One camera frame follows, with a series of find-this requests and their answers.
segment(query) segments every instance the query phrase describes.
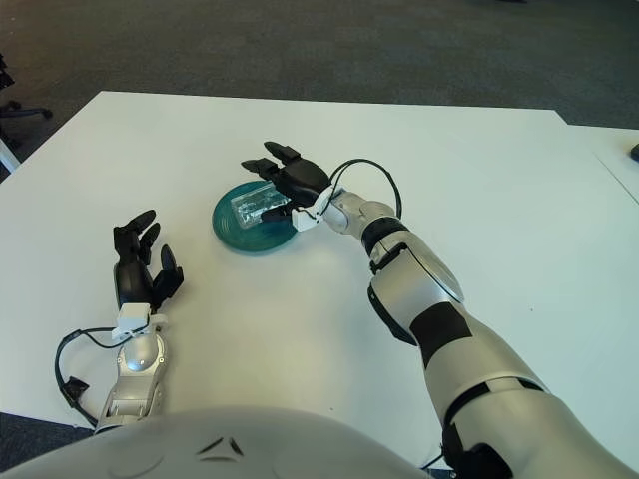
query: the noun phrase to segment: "cable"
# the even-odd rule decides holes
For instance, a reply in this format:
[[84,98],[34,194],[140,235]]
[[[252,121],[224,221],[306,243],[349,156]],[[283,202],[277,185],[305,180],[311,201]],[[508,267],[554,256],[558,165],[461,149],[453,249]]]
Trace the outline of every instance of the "cable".
[[425,471],[442,457],[443,457],[443,452],[439,454],[437,457],[435,457],[432,461],[428,462],[425,466],[420,467],[419,469],[421,469],[422,471]]
[[302,210],[302,211],[304,213],[306,213],[311,218],[311,220],[317,220],[318,219],[318,217],[314,217],[313,215],[311,215],[311,213],[309,213],[309,210]]
[[326,205],[323,207],[323,210],[321,211],[321,215],[326,213],[326,210],[328,209],[328,205],[330,205],[330,202],[334,198],[335,191],[337,190],[337,185],[339,183],[339,179],[341,178],[341,175],[343,174],[343,172],[345,172],[346,169],[348,169],[349,167],[357,163],[366,163],[368,165],[373,165],[374,167],[380,169],[385,174],[385,176],[388,178],[388,181],[390,182],[390,185],[392,186],[392,191],[395,194],[395,214],[399,219],[401,219],[401,194],[399,193],[399,188],[397,187],[397,184],[392,178],[392,175],[388,172],[386,168],[384,168],[379,163],[376,163],[372,160],[367,160],[364,158],[356,158],[354,160],[348,160],[347,162],[344,162],[341,165],[339,165],[337,168],[335,168],[332,174],[330,174],[330,182],[333,183],[332,192],[330,192],[330,197],[328,197],[328,201],[326,202]]
[[69,406],[71,406],[73,409],[75,409],[80,414],[82,414],[82,416],[94,428],[98,425],[98,419],[96,419],[93,415],[91,415],[91,413],[89,413],[84,407],[82,407],[79,401],[80,395],[89,386],[88,384],[80,381],[80,379],[76,379],[73,376],[71,376],[69,381],[70,382],[73,380],[77,381],[76,384],[74,385],[77,385],[78,388],[76,391],[71,391],[69,389],[68,387],[69,382],[67,383],[64,382],[64,379],[62,377],[62,372],[60,371],[60,356],[62,355],[62,351],[64,350],[65,347],[67,347],[69,343],[71,343],[71,341],[77,339],[80,336],[87,336],[89,339],[91,339],[91,341],[93,341],[95,345],[102,347],[104,349],[113,349],[113,348],[122,346],[124,343],[133,339],[136,332],[140,332],[143,329],[149,327],[149,322],[150,322],[150,317],[147,317],[147,323],[144,326],[140,326],[140,327],[137,327],[136,329],[133,329],[129,337],[127,337],[125,340],[120,341],[116,344],[103,344],[102,342],[98,341],[95,337],[91,335],[92,332],[111,332],[114,329],[113,327],[92,327],[89,329],[76,329],[75,331],[64,336],[62,340],[60,341],[60,344],[58,344],[58,349],[56,350],[56,358],[54,361],[54,374],[56,376],[56,383],[58,384],[58,388],[60,389],[60,392],[62,393],[64,398],[69,403]]

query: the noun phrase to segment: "table surface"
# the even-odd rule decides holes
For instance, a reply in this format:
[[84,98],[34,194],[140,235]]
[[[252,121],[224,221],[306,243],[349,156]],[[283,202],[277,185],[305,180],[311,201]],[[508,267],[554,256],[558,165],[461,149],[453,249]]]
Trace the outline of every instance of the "table surface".
[[[113,225],[156,209],[185,283],[166,303],[166,410],[260,404],[316,412],[409,461],[440,427],[415,348],[367,302],[367,258],[326,225],[264,254],[224,247],[217,199],[254,180],[264,140],[331,170],[365,157],[403,195],[404,222],[456,274],[467,308],[500,333],[622,460],[639,415],[639,212],[549,111],[328,104],[102,93],[0,186],[0,409],[84,425],[53,376],[60,338],[114,325]],[[344,185],[392,204],[374,169]],[[95,414],[115,351],[78,340],[63,374]]]
[[570,128],[639,203],[639,162],[630,158],[630,150],[639,145],[639,131],[599,127]]

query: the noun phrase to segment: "gray carpet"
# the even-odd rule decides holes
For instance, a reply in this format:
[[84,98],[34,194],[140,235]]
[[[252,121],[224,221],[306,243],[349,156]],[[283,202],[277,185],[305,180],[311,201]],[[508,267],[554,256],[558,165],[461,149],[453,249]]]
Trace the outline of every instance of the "gray carpet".
[[[544,108],[639,129],[635,0],[0,0],[0,52],[16,81],[0,103],[55,115],[2,121],[21,160],[101,90]],[[86,434],[1,415],[0,470]]]

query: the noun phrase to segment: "clear container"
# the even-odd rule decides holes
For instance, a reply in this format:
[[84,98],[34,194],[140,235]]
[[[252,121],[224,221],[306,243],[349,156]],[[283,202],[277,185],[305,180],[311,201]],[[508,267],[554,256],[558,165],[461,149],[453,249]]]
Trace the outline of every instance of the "clear container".
[[276,190],[273,183],[256,188],[248,193],[231,199],[231,208],[244,230],[262,222],[262,213],[271,208],[280,207],[289,199]]

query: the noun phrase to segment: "teal plate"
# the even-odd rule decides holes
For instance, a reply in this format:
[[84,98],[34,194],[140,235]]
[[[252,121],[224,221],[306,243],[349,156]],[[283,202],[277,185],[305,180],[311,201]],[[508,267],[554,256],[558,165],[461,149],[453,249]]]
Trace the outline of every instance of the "teal plate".
[[211,221],[213,231],[225,245],[240,251],[266,251],[284,244],[298,232],[291,222],[258,223],[245,230],[238,224],[231,208],[231,200],[266,183],[244,183],[230,190],[218,201]]

